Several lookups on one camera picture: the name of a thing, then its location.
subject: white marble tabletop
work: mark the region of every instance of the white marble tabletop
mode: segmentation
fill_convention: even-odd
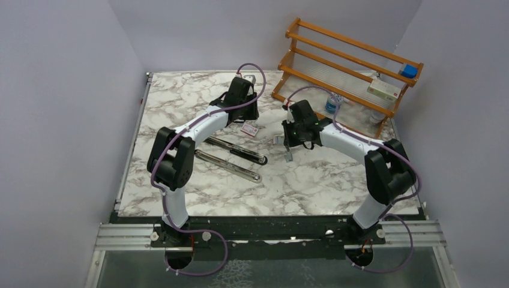
[[[262,78],[259,73],[252,74],[256,75],[255,90],[259,92]],[[198,147],[259,173],[262,182],[252,183],[195,157],[193,174],[185,186],[189,214],[271,216],[353,213],[368,193],[364,166],[338,151],[323,147],[316,147],[312,151],[302,147],[292,148],[294,161],[287,163],[285,148],[273,144],[274,136],[283,135],[281,122],[286,112],[281,108],[281,102],[270,96],[282,74],[267,71],[266,75],[267,88],[258,101],[260,117],[256,121],[248,121],[259,128],[256,137],[240,132],[241,124],[230,124],[214,136],[265,154],[268,164],[259,166],[206,143]],[[160,192],[150,185],[150,174],[146,171],[146,161],[156,132],[163,126],[177,127],[194,118],[210,101],[228,90],[234,76],[233,71],[154,73],[128,169],[119,216],[163,214]],[[392,137],[394,132],[388,121],[382,139]],[[402,201],[393,208],[393,212],[417,214],[417,205],[414,199]]]

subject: label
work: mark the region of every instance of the label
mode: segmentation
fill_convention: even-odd
[[[240,131],[245,134],[248,134],[251,137],[255,137],[256,133],[258,133],[258,128],[255,128],[249,124],[244,123],[244,125],[242,125],[242,128]]]

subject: metal handle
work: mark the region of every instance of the metal handle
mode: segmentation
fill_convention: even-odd
[[[216,137],[211,136],[211,137],[205,139],[205,143],[214,145],[214,146],[218,146],[223,149],[227,149],[228,151],[230,151],[231,154],[239,156],[243,159],[246,159],[246,160],[256,163],[258,165],[265,165],[268,162],[267,157],[263,154],[242,148],[238,145],[221,140]]]
[[[262,177],[260,174],[257,174],[251,170],[247,170],[245,168],[242,168],[240,166],[237,166],[235,164],[232,164],[224,159],[217,158],[215,156],[210,155],[209,153],[205,153],[199,149],[194,150],[194,155],[203,161],[212,163],[216,166],[219,166],[221,168],[224,168],[226,171],[235,174],[237,176],[240,176],[244,179],[247,179],[254,183],[260,183],[262,182]]]

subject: small blue cube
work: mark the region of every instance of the small blue cube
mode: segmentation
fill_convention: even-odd
[[[399,70],[399,74],[403,77],[413,79],[417,76],[417,68],[409,64],[403,64]]]

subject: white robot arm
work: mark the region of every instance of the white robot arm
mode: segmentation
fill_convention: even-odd
[[[347,221],[348,236],[352,240],[361,239],[375,227],[379,217],[394,199],[405,193],[416,181],[415,173],[408,165],[372,144],[384,145],[407,158],[403,145],[396,139],[384,142],[353,131],[346,133],[338,130],[331,119],[318,120],[307,100],[289,107],[283,105],[283,108],[288,111],[288,118],[282,123],[285,131],[283,143],[288,151],[290,147],[299,145],[307,149],[313,149],[315,145],[324,146],[365,165],[369,195]],[[311,142],[311,147],[306,146],[306,142]]]
[[[240,109],[221,111],[213,114],[211,112],[244,104],[256,98],[256,93],[253,90],[255,81],[256,79],[252,75],[245,76],[244,78],[233,78],[229,90],[218,99],[212,101],[204,113],[174,130],[163,127],[157,132],[147,163],[147,170],[151,173],[168,143],[182,130],[186,130],[175,141],[173,147],[171,147],[176,149],[175,156],[166,154],[155,176],[156,182],[163,187],[162,193],[166,195],[163,198],[165,207],[167,207],[168,213],[170,213],[170,217],[176,227],[182,227],[188,219],[185,207],[184,186],[193,172],[195,148],[216,131],[227,127],[232,122],[258,118],[256,102]],[[203,117],[203,115],[209,116],[192,128],[189,127],[191,123],[194,123],[197,119]],[[167,217],[163,216],[163,221],[171,226]]]

